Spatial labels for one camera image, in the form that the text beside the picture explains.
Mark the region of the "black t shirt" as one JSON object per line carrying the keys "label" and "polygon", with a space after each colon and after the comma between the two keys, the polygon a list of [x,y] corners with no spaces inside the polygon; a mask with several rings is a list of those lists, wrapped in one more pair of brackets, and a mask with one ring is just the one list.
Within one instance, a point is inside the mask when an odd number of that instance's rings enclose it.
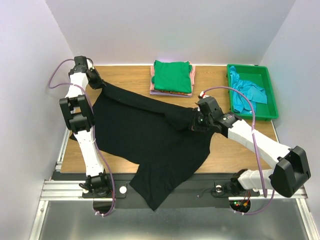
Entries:
{"label": "black t shirt", "polygon": [[98,148],[138,165],[130,186],[156,210],[210,154],[213,129],[195,131],[196,110],[108,82],[93,105]]}

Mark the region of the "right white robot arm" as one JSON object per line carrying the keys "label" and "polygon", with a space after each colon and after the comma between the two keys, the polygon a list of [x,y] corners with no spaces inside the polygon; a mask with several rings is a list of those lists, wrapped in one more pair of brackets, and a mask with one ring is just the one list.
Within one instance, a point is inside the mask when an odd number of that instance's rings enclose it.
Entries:
{"label": "right white robot arm", "polygon": [[192,128],[213,130],[257,153],[269,166],[267,170],[242,169],[230,180],[231,192],[242,195],[247,190],[274,190],[283,197],[292,197],[311,177],[306,151],[281,144],[252,127],[233,112],[224,113],[214,97],[199,97]]}

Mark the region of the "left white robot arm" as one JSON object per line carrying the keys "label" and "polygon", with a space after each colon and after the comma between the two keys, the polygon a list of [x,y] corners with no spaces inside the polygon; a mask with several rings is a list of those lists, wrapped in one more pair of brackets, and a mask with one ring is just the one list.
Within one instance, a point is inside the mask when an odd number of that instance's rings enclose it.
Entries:
{"label": "left white robot arm", "polygon": [[77,140],[85,163],[86,180],[79,186],[95,198],[107,197],[112,192],[112,185],[101,163],[94,137],[94,114],[85,94],[85,89],[100,89],[103,80],[94,68],[92,61],[85,56],[74,58],[74,67],[69,71],[69,89],[59,106],[66,127]]}

